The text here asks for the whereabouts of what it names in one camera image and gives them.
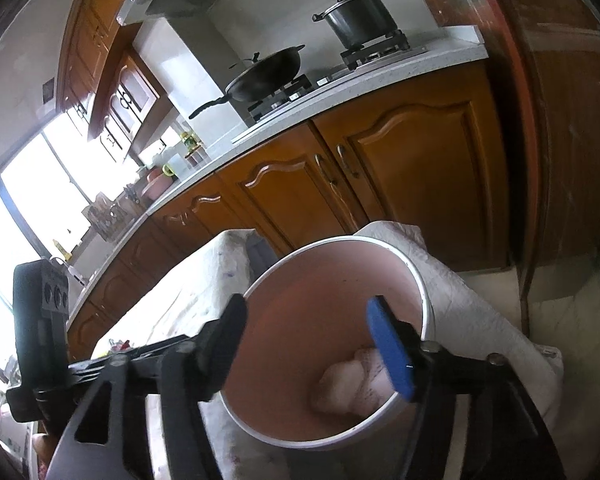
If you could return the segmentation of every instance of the frying pan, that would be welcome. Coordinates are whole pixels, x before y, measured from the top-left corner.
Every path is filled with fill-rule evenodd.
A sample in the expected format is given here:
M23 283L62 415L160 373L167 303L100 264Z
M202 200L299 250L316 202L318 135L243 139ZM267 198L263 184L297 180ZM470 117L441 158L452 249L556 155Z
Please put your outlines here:
M290 46L271 54L251 65L229 83L224 95L197 108L190 116L193 119L202 110L221 105L231 99L254 102L264 99L276 90L294 80L300 70L300 54L304 45Z

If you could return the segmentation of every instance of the plastic container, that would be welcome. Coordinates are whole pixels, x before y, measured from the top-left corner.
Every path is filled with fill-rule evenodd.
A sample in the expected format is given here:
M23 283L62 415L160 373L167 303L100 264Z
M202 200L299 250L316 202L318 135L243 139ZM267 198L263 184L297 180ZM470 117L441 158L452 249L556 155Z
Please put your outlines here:
M398 394L361 422L317 413L308 403L310 388L330 365L374 346L365 314L366 301L376 294L423 339L434 338L420 273L380 240L329 238L265 272L245 294L247 327L221 392L236 423L263 442L290 449L342 448L398 420L397 431L406 436L413 409Z

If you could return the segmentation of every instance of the pan handle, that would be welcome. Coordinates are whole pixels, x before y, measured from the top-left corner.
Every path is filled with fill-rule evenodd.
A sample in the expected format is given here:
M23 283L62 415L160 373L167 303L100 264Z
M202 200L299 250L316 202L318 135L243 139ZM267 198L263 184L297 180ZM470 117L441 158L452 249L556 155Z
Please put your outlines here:
M204 103L201 107L196 108L193 113L189 116L189 119L193 119L196 115L198 115L202 110L206 110L207 108L211 108L212 106L222 105L224 103L229 102L231 99L230 94L223 95L221 98L218 98L214 101L209 101L208 103Z

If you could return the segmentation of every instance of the floor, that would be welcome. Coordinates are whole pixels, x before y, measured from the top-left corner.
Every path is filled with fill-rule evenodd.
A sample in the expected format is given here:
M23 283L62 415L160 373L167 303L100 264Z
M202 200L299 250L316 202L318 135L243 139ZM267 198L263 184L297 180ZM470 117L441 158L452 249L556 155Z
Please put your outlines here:
M463 275L467 285L520 328L515 269ZM600 458L600 270L568 298L529 305L531 341L564 359L564 389L552 435L569 480L587 477Z

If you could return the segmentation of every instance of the white countertop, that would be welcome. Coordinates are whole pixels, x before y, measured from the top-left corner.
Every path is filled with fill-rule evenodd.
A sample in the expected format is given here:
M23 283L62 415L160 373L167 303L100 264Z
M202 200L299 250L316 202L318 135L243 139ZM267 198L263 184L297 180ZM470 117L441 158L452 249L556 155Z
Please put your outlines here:
M89 285L84 288L68 321L68 327L75 319L80 307L91 294L98 280L113 262L122 247L128 242L139 227L152 213L156 212L169 200L172 200L190 186L205 178L213 171L224 166L229 161L248 152L258 144L279 134L280 132L302 123L322 112L345 103L385 86L403 81L405 79L433 72L441 68L485 59L487 51L484 47L482 35L477 27L465 25L459 27L443 27L438 30L410 38L413 48L424 46L424 54L396 61L389 65L381 66L371 72L366 72L353 78L344 77L331 82L310 94L292 102L278 112L271 114L264 120L252 126L235 139L233 147L218 156L206 166L171 186L152 206L144 213L125 233L117 243L114 251L109 255L99 270L91 277Z

